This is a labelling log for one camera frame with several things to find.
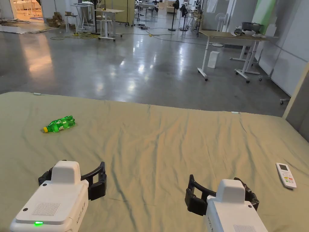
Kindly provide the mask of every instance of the polished gray floor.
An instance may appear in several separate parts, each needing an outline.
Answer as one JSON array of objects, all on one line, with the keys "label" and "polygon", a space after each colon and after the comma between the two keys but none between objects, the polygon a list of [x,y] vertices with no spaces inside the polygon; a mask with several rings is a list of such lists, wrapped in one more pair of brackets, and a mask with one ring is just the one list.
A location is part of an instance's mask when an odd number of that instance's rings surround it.
[{"label": "polished gray floor", "polygon": [[[154,19],[141,17],[139,23],[156,28],[149,32],[160,36],[150,37],[137,27],[117,25],[117,32],[124,35],[115,43],[103,39],[50,39],[71,34],[59,29],[40,34],[0,33],[0,93],[39,92],[283,115],[286,105],[280,105],[279,99],[288,96],[277,85],[266,79],[260,82],[254,75],[247,84],[235,75],[234,69],[242,68],[243,63],[229,58],[238,57],[238,49],[210,46],[220,54],[217,67],[206,69],[209,80],[205,82],[197,72],[202,65],[205,37],[196,38],[196,32],[179,30],[171,34],[165,29],[171,26],[171,18],[162,10]],[[174,25],[178,28],[177,19]]]}]

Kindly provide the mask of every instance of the green plastic bottle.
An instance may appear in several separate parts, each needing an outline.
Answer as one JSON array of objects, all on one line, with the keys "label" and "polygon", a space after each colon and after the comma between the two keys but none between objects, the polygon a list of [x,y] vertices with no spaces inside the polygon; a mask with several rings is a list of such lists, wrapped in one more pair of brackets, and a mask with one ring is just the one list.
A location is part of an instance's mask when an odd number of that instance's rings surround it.
[{"label": "green plastic bottle", "polygon": [[47,127],[44,127],[43,130],[45,133],[47,132],[59,132],[61,130],[70,128],[75,125],[75,119],[72,115],[67,117],[57,119],[52,121]]}]

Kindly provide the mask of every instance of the green indicator light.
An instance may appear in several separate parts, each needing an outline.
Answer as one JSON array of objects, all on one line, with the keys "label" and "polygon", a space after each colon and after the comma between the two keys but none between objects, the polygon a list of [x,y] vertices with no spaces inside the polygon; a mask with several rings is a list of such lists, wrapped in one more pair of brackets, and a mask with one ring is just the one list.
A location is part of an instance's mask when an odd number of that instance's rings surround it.
[{"label": "green indicator light", "polygon": [[41,226],[43,225],[43,222],[42,221],[36,221],[34,222],[34,226]]}]

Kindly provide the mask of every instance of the doorway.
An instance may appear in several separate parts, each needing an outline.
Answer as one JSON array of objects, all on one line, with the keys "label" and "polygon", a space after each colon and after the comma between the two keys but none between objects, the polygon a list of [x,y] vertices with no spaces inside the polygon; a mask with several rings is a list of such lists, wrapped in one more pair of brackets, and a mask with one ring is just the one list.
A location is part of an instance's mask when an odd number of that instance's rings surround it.
[{"label": "doorway", "polygon": [[13,0],[16,17],[20,20],[30,21],[35,23],[44,23],[41,0],[19,1]]}]

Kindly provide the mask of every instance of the air conditioner remote control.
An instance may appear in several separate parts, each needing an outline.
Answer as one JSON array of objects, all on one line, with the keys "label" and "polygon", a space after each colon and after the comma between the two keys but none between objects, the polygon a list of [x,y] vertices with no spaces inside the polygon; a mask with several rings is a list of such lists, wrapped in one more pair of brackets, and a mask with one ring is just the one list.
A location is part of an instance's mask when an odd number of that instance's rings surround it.
[{"label": "air conditioner remote control", "polygon": [[281,180],[285,187],[296,188],[296,182],[289,167],[286,164],[276,163],[278,172],[280,174]]}]

